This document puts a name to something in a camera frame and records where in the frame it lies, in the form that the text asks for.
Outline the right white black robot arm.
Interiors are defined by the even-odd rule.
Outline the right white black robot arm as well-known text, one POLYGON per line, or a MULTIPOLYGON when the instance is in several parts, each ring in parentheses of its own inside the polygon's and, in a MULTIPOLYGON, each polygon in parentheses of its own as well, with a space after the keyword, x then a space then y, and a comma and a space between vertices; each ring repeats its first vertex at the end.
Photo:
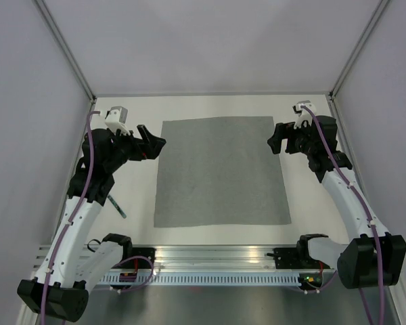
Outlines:
POLYGON ((366 203, 348 156, 337 149, 337 132, 334 118, 318 116, 299 128, 294 123, 278 123, 267 141, 274 154, 280 153, 286 140, 286 153, 307 156, 310 170, 334 201, 348 234, 348 244, 338 244, 324 234, 302 235, 296 261, 303 267, 320 261, 337 270, 345 288, 394 286, 400 278, 406 241, 392 235, 366 203))

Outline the dark utensil with green handle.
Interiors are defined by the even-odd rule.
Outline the dark utensil with green handle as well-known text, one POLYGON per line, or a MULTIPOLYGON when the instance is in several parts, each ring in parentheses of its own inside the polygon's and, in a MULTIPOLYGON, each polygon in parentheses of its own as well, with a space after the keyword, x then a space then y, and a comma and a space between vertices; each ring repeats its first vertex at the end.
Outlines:
POLYGON ((111 202, 113 207, 118 211, 119 215, 123 219, 126 219, 127 218, 126 213, 122 210, 122 208, 119 206, 119 204, 116 202, 116 200, 111 195, 107 195, 107 199, 111 202))

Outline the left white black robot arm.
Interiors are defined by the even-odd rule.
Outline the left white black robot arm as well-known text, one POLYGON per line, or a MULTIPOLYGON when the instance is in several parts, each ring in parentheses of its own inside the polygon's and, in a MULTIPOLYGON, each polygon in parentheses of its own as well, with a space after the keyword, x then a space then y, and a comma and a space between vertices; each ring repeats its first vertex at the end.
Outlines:
POLYGON ((94 221, 114 186, 113 174, 129 161, 155 160, 166 140, 152 135, 144 125, 140 134, 89 129, 82 143, 83 155, 70 180, 62 222, 49 252, 33 279, 21 280, 17 294, 41 318, 78 321, 91 291, 116 265, 133 263, 133 244, 128 236, 107 234, 84 263, 83 246, 94 221))

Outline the grey cloth napkin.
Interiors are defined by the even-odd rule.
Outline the grey cloth napkin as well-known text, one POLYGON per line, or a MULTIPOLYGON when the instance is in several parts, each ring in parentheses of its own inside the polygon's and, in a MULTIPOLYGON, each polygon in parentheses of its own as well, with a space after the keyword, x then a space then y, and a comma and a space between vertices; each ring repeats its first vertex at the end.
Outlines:
POLYGON ((270 116, 163 122, 154 227, 290 224, 274 130, 270 116))

